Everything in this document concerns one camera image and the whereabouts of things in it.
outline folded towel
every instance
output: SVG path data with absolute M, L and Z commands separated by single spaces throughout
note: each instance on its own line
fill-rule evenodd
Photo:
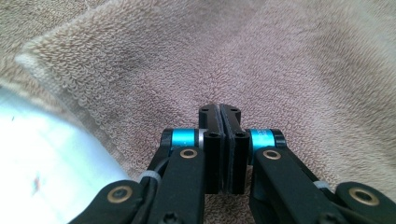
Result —
M 27 43 L 17 62 L 130 176 L 166 127 L 229 104 L 278 128 L 320 178 L 396 200 L 396 3 L 108 1 Z M 205 222 L 249 223 L 244 196 L 207 196 Z

